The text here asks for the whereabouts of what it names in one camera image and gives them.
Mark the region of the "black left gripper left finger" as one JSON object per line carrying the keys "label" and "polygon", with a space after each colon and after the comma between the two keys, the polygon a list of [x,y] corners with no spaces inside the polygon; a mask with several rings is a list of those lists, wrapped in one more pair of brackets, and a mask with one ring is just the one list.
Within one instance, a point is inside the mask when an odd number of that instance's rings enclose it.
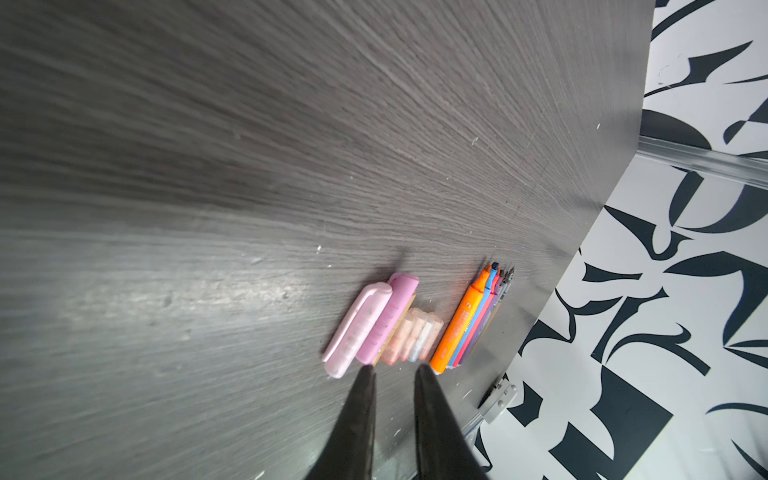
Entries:
{"label": "black left gripper left finger", "polygon": [[362,367],[329,439],[306,479],[372,478],[376,421],[376,374]]}

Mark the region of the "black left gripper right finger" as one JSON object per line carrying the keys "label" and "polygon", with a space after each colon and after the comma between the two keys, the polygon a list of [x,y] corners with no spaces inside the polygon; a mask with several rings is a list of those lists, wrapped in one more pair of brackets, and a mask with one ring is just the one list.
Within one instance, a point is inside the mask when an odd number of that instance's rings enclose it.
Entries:
{"label": "black left gripper right finger", "polygon": [[416,459],[420,479],[486,479],[436,375],[420,365],[414,378]]}

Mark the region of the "orange highlighter pen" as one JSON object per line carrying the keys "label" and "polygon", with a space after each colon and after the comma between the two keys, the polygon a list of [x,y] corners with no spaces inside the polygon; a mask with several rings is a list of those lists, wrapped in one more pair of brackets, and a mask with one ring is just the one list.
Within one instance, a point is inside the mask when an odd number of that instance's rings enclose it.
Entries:
{"label": "orange highlighter pen", "polygon": [[442,374],[451,362],[466,328],[474,317],[481,300],[485,295],[492,268],[486,265],[474,282],[467,288],[449,325],[430,360],[430,367],[437,375]]}

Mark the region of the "clear blue pen cap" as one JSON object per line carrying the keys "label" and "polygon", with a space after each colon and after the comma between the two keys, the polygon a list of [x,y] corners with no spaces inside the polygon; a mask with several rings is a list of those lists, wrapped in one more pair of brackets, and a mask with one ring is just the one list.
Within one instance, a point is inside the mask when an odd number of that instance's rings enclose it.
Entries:
{"label": "clear blue pen cap", "polygon": [[429,342],[435,325],[435,316],[432,313],[428,314],[422,330],[420,331],[419,336],[417,337],[413,349],[411,350],[411,353],[408,357],[410,362],[415,363],[417,360],[423,360],[425,358],[423,351]]}

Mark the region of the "blue highlighter pen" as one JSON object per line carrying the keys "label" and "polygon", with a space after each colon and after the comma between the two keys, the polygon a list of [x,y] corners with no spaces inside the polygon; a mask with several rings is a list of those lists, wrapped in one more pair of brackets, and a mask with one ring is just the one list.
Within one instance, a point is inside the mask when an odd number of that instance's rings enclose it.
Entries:
{"label": "blue highlighter pen", "polygon": [[462,355],[465,353],[467,347],[469,346],[470,338],[471,338],[471,336],[473,334],[473,331],[474,331],[475,327],[478,324],[478,321],[479,321],[479,318],[481,316],[481,313],[482,313],[484,307],[486,306],[486,303],[487,303],[489,297],[491,296],[491,293],[492,293],[492,290],[493,290],[493,284],[496,281],[496,277],[498,275],[498,270],[499,270],[499,264],[497,262],[493,262],[489,266],[489,274],[488,274],[488,276],[486,278],[485,287],[484,287],[484,290],[483,290],[483,296],[482,296],[482,298],[481,298],[481,300],[480,300],[480,302],[479,302],[479,304],[478,304],[478,306],[477,306],[477,308],[475,310],[475,313],[474,313],[471,321],[469,322],[469,324],[468,324],[468,326],[467,326],[467,328],[466,328],[466,330],[464,332],[464,335],[463,335],[462,339],[459,342],[459,345],[457,346],[457,348],[456,348],[456,350],[455,350],[455,352],[454,352],[454,354],[453,354],[453,356],[451,358],[451,361],[449,363],[449,368],[450,369],[453,369],[453,368],[456,368],[456,367],[459,366],[460,359],[461,359]]}

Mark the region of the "clear orange pen cap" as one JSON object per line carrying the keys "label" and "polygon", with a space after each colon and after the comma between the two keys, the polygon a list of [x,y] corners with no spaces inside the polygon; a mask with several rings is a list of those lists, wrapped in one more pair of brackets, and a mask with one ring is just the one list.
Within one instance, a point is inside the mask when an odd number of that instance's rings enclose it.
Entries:
{"label": "clear orange pen cap", "polygon": [[430,353],[432,352],[433,345],[437,341],[438,337],[440,336],[444,321],[436,315],[434,312],[431,312],[428,315],[428,335],[426,336],[426,340],[420,350],[419,359],[421,361],[427,361]]}

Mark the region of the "light pink marker cap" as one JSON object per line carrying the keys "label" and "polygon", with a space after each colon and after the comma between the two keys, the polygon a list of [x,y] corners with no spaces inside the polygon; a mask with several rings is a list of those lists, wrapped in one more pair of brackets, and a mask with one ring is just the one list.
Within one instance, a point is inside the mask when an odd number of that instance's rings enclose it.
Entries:
{"label": "light pink marker cap", "polygon": [[385,282],[365,286],[353,301],[331,338],[322,362],[334,379],[344,376],[392,296]]}

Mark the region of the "clear pink pen cap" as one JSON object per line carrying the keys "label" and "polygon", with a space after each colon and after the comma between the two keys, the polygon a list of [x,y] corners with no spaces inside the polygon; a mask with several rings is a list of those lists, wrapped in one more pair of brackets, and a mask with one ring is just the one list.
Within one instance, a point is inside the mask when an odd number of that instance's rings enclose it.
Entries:
{"label": "clear pink pen cap", "polygon": [[428,315],[418,308],[411,308],[404,320],[404,338],[397,355],[399,361],[408,361],[422,330],[428,323]]}

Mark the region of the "pink red highlighter pen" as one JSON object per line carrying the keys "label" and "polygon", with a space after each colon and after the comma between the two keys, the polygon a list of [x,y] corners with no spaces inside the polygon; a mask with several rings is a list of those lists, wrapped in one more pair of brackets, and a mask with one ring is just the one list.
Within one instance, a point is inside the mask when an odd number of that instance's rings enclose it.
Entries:
{"label": "pink red highlighter pen", "polygon": [[495,270],[494,273],[489,277],[489,283],[487,284],[487,288],[486,288],[487,293],[484,296],[483,300],[481,301],[481,305],[478,307],[476,315],[474,319],[471,321],[470,326],[468,327],[468,330],[466,332],[466,335],[462,340],[462,343],[459,345],[458,353],[452,359],[452,363],[451,363],[452,367],[458,367],[461,365],[463,358],[467,353],[469,347],[475,341],[475,337],[477,336],[477,333],[480,329],[482,320],[486,316],[486,313],[488,312],[491,306],[492,300],[496,296],[496,291],[498,288],[498,284],[500,282],[501,273],[502,271]]}

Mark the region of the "gold cap beige marker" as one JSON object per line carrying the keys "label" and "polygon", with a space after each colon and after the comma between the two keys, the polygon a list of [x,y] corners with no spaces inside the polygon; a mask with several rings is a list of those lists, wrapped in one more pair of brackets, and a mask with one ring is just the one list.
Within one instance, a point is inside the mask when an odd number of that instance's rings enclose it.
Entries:
{"label": "gold cap beige marker", "polygon": [[506,271],[504,273],[504,276],[497,283],[497,285],[495,287],[495,290],[494,290],[494,293],[493,293],[493,296],[489,300],[488,308],[485,310],[485,314],[484,314],[484,316],[482,318],[482,322],[481,322],[481,324],[479,326],[480,331],[483,331],[483,329],[485,328],[485,326],[489,322],[489,320],[490,320],[490,318],[491,318],[491,316],[492,316],[492,314],[493,314],[497,304],[500,301],[500,298],[502,297],[502,295],[504,294],[505,290],[507,289],[510,277],[514,274],[514,270],[515,270],[515,268],[512,267],[510,270]]}

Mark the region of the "purple highlighter pen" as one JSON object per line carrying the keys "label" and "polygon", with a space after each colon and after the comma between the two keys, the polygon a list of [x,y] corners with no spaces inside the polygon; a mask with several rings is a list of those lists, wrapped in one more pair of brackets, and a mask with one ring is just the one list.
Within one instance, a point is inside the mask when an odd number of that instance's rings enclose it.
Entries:
{"label": "purple highlighter pen", "polygon": [[457,362],[455,363],[456,366],[460,366],[464,360],[464,357],[471,352],[474,345],[477,343],[478,338],[487,323],[491,311],[498,301],[501,288],[503,286],[503,282],[506,280],[506,277],[508,276],[508,273],[504,270],[500,270],[497,276],[494,279],[494,284],[492,285],[491,293],[484,303],[483,307],[479,311],[478,318],[474,321],[474,323],[470,327],[469,331],[469,337],[468,340],[465,342],[465,344],[462,346],[462,349],[459,353],[459,356],[457,358]]}

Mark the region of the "pink cap green marker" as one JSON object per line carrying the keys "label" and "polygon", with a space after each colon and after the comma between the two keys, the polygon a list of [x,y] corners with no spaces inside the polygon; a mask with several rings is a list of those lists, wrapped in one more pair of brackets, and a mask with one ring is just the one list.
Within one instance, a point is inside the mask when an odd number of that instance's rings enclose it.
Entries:
{"label": "pink cap green marker", "polygon": [[505,275],[504,275],[504,277],[503,277],[502,281],[500,282],[500,284],[498,286],[498,289],[497,289],[497,297],[496,297],[496,302],[497,303],[499,303],[504,298],[504,296],[506,295],[506,292],[508,291],[508,289],[509,289],[509,287],[511,285],[514,273],[515,273],[515,268],[514,267],[512,267],[511,269],[509,269],[505,273]]}

